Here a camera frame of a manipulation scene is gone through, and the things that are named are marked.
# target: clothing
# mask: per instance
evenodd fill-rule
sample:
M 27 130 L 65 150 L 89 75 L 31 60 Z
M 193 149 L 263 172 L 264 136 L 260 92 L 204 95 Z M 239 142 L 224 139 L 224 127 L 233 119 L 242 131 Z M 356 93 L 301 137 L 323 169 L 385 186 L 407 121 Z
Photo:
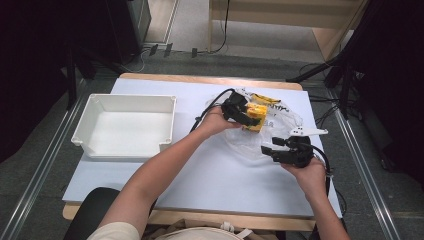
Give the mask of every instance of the clothing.
M 164 228 L 156 228 L 153 233 L 146 231 L 142 240 L 274 240 L 274 234 L 266 232 L 257 235 L 249 229 L 234 228 L 228 222 L 221 226 L 216 223 L 180 220 L 175 224 Z M 97 229 L 88 240 L 140 240 L 137 229 L 129 223 L 109 223 Z
M 126 222 L 114 222 L 98 228 L 87 240 L 140 240 L 137 229 Z

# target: yellow package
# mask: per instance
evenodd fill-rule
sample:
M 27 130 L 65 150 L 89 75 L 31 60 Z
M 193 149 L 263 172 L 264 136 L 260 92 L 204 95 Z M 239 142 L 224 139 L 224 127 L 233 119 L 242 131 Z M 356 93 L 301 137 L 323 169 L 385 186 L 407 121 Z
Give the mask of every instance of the yellow package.
M 273 105 L 273 104 L 277 104 L 281 102 L 281 100 L 262 96 L 256 93 L 252 94 L 252 101 L 258 104 L 263 104 L 263 105 L 268 105 L 268 104 Z
M 260 132 L 265 122 L 267 109 L 268 109 L 267 106 L 264 106 L 264 105 L 248 103 L 246 115 L 251 118 L 260 119 L 260 122 L 256 126 L 243 126 L 244 129 L 248 129 L 249 131 L 253 131 L 253 132 Z

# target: white strap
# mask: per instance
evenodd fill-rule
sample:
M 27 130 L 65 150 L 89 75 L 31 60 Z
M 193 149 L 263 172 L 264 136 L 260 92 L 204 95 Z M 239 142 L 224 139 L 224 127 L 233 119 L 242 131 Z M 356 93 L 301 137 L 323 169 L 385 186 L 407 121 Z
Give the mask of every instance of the white strap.
M 239 234 L 237 234 L 237 237 L 244 239 L 245 237 L 249 236 L 249 234 L 251 234 L 253 231 L 250 229 L 244 229 L 243 231 L 241 231 Z
M 228 232 L 231 232 L 231 233 L 234 233 L 234 226 L 231 225 L 229 222 L 224 222 L 221 225 L 221 229 L 222 230 L 225 230 L 225 231 L 228 231 Z

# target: black chair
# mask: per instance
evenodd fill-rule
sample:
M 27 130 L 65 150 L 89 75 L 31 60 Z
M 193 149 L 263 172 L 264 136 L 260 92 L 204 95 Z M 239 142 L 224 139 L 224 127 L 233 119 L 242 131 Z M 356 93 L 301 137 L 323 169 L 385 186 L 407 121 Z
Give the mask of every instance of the black chair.
M 99 226 L 119 191 L 112 188 L 96 188 L 81 204 L 66 232 L 64 240 L 86 240 Z

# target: black cabinet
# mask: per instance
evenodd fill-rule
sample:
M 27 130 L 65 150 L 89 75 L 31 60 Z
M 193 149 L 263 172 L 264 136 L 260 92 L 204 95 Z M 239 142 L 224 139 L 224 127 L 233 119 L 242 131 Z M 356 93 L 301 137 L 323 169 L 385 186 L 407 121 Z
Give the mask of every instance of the black cabinet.
M 361 112 L 390 170 L 424 185 L 424 3 L 384 1 L 367 24 L 352 65 Z
M 52 1 L 0 6 L 0 162 L 14 154 L 67 90 Z
M 151 22 L 147 0 L 73 0 L 65 13 L 74 44 L 119 64 L 140 54 Z

